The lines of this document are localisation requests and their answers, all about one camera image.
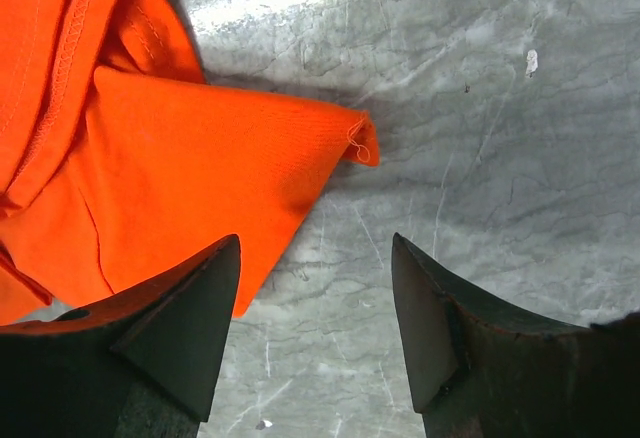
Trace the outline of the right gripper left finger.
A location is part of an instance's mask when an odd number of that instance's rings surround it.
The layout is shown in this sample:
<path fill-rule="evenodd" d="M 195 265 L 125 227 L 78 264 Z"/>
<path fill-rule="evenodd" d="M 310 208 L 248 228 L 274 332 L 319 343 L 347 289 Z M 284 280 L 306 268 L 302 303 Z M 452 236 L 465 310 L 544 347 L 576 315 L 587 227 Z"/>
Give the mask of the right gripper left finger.
<path fill-rule="evenodd" d="M 240 274 L 230 235 L 52 321 L 1 330 L 5 437 L 193 437 L 209 418 Z"/>

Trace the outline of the orange t-shirt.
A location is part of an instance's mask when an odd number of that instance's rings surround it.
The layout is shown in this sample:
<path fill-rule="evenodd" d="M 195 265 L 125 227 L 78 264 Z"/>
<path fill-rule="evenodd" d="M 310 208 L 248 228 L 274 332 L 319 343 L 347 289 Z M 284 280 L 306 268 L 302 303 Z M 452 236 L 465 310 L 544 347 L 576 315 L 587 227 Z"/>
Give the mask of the orange t-shirt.
<path fill-rule="evenodd" d="M 209 85 L 167 0 L 1 0 L 1 320 L 105 299 L 236 235 L 243 315 L 369 116 Z"/>

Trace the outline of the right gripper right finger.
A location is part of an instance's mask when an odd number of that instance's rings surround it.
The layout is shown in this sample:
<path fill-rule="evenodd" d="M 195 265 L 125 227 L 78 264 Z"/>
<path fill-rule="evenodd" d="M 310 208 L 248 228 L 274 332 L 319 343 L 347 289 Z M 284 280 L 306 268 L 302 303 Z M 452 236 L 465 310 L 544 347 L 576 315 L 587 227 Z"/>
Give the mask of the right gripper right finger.
<path fill-rule="evenodd" d="M 509 303 L 395 235 L 412 404 L 429 437 L 635 437 L 639 316 L 586 327 Z"/>

